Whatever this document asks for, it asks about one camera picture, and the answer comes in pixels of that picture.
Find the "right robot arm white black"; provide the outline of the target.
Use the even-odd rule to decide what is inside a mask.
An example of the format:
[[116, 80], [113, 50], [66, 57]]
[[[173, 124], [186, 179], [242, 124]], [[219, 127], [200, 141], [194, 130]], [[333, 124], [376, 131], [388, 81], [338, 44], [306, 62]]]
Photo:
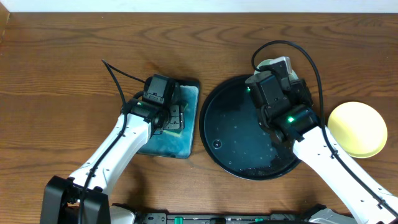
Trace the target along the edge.
[[305, 80], [288, 57], [255, 67], [253, 99], [261, 128], [290, 146], [346, 205], [357, 223], [397, 223], [397, 197], [378, 184], [333, 138], [312, 109]]

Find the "light blue plate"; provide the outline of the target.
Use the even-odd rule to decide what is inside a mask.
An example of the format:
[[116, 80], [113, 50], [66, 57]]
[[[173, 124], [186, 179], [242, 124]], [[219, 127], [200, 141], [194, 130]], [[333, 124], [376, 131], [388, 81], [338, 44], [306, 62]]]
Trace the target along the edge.
[[[289, 57], [282, 56], [282, 57], [278, 57], [278, 58], [275, 58], [275, 59], [263, 60], [261, 63], [259, 63], [257, 65], [256, 68], [261, 68], [263, 66], [273, 65], [273, 64], [276, 64], [276, 63], [279, 63], [279, 62], [284, 62], [284, 65], [286, 66], [286, 71], [287, 71], [287, 74], [288, 74], [288, 78], [289, 78], [290, 81], [294, 81], [294, 80], [298, 80], [299, 79], [297, 74], [295, 73], [295, 71], [292, 69], [292, 65], [291, 65], [291, 61], [290, 61]], [[271, 72], [276, 77], [279, 77], [279, 78], [283, 78], [284, 77], [284, 70], [283, 69], [279, 69], [279, 68], [275, 67], [275, 68], [271, 69]]]

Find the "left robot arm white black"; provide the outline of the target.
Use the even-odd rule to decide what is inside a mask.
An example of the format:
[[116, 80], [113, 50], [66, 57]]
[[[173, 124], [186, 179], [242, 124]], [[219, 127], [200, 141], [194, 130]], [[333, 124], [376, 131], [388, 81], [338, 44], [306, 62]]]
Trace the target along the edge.
[[118, 121], [94, 154], [66, 179], [53, 176], [44, 190], [41, 223], [134, 223], [136, 214], [122, 205], [110, 205], [116, 182], [131, 159], [151, 141], [160, 147], [160, 134], [185, 127], [185, 102], [168, 107], [138, 99], [124, 105]]

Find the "yellow plate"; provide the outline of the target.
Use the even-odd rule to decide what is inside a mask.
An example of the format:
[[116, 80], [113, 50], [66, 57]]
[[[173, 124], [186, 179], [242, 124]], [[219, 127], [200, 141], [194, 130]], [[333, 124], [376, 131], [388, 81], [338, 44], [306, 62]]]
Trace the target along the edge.
[[328, 129], [352, 157], [369, 158], [381, 152], [387, 142], [387, 126], [373, 107], [356, 101], [337, 106], [329, 115]]

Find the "green yellow sponge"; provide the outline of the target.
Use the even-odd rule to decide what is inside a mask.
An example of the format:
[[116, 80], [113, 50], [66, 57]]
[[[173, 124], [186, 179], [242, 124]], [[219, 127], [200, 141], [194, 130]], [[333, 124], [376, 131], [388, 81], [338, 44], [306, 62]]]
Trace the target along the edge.
[[186, 101], [182, 101], [179, 105], [172, 105], [170, 107], [171, 120], [164, 128], [164, 133], [179, 138], [185, 127], [184, 112], [188, 107]]

